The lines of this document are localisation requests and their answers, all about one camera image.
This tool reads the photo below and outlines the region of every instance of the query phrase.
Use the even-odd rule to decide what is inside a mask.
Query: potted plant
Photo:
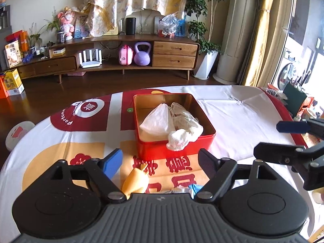
[[[65,42],[65,36],[64,31],[62,30],[61,21],[58,17],[58,14],[56,13],[56,10],[54,8],[54,11],[52,12],[52,21],[46,20],[48,22],[47,30],[53,31],[53,29],[56,30],[56,40],[57,43],[64,43]]]
[[[37,31],[37,25],[35,23],[35,28],[34,28],[34,23],[32,23],[31,28],[29,29],[29,36],[28,36],[28,43],[29,43],[29,47],[32,51],[32,53],[35,53],[35,46],[40,47],[43,43],[42,39],[40,38],[40,36],[42,35],[42,33],[44,33],[45,31],[41,32],[42,29],[45,27],[46,25],[42,26],[41,29],[39,31]]]
[[[185,11],[187,15],[191,16],[192,13],[196,14],[197,20],[193,20],[189,22],[189,33],[197,39],[197,42],[200,45],[199,54],[204,54],[204,59],[202,60],[200,66],[196,67],[193,71],[193,76],[198,79],[208,79],[208,74],[210,73],[211,68],[214,65],[218,52],[221,53],[220,48],[221,45],[217,45],[210,41],[214,21],[215,21],[215,10],[218,2],[223,0],[207,0],[210,2],[211,9],[211,17],[210,17],[210,26],[208,39],[205,39],[205,33],[207,32],[207,28],[203,22],[199,21],[199,16],[207,16],[207,3],[206,0],[187,0]]]

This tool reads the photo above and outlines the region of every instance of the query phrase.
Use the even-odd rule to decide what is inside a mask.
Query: plastic bag
[[[160,104],[144,119],[140,128],[155,136],[168,135],[175,131],[172,116],[167,104]]]
[[[158,25],[159,36],[171,36],[176,32],[178,25],[179,20],[173,14],[163,17]]]
[[[173,102],[171,109],[174,113],[173,124],[177,129],[168,135],[169,142],[166,147],[171,151],[181,151],[189,142],[195,142],[203,133],[204,128],[179,103]]]

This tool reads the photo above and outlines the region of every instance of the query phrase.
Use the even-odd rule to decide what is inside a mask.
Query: tablecloth
[[[57,159],[64,158],[69,164],[80,164],[90,157],[103,158],[115,148],[124,153],[123,166],[113,177],[120,187],[127,171],[139,166],[136,159],[132,98],[135,94],[160,92],[190,93],[198,101],[216,129],[216,137],[209,151],[217,158],[229,157],[238,163],[252,164],[253,148],[259,142],[295,144],[290,134],[278,133],[276,124],[282,120],[275,105],[261,89],[244,86],[173,86],[116,93],[89,100],[80,100],[51,117],[46,118],[28,132],[9,155],[0,173],[0,243],[8,243],[19,235],[12,218],[14,200],[28,185]],[[179,176],[197,171],[197,177],[169,183],[168,185],[204,184],[207,180],[194,156],[181,158],[179,166],[174,162],[170,172]],[[152,162],[150,184],[156,187],[155,172],[162,166]],[[324,222],[324,206],[316,204],[310,192],[302,189],[302,179],[284,165],[269,164],[304,197],[309,206],[309,218],[301,235],[305,238],[316,231]],[[235,186],[244,180],[237,181]]]

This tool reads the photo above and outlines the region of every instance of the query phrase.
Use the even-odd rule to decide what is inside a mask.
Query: white mesh bag
[[[170,109],[167,104],[160,104],[147,115],[140,128],[155,136],[168,135],[175,131]]]
[[[174,113],[173,124],[177,130],[169,133],[166,147],[172,151],[181,151],[189,142],[195,142],[204,128],[179,103],[173,102],[171,109]]]

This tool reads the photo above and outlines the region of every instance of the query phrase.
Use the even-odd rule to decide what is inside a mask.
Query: washing machine
[[[273,77],[272,85],[280,90],[284,90],[285,86],[291,82],[291,79],[296,77],[296,65],[295,57],[292,56],[291,51],[284,48],[280,59],[280,66]]]

